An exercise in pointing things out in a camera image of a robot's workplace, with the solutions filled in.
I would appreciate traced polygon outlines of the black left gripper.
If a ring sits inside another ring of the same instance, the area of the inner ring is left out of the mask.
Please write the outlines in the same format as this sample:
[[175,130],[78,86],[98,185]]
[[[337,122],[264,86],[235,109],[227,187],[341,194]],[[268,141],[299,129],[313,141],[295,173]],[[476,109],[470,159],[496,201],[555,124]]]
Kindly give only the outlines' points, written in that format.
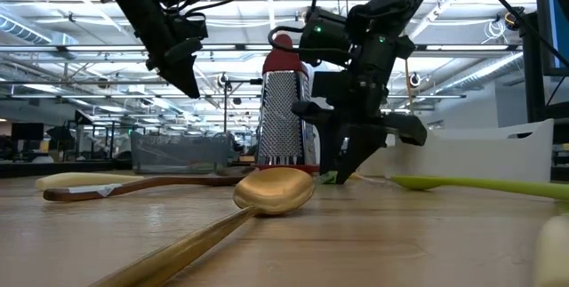
[[145,34],[148,51],[146,68],[158,68],[159,74],[191,99],[198,99],[200,91],[194,74],[193,52],[202,48],[202,37],[179,37],[170,32],[149,32]]

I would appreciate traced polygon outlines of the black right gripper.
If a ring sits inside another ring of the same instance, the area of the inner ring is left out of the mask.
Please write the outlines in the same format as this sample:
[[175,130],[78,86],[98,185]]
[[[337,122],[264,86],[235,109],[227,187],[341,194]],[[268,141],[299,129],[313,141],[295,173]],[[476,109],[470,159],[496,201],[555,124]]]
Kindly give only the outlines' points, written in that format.
[[[293,113],[320,132],[319,171],[324,183],[344,184],[370,155],[386,146],[389,134],[414,146],[426,143],[427,130],[418,117],[380,112],[395,60],[407,59],[414,50],[408,36],[368,34],[346,70],[316,73],[312,95],[325,98],[330,109],[310,101],[294,103]],[[349,141],[346,155],[344,140]]]

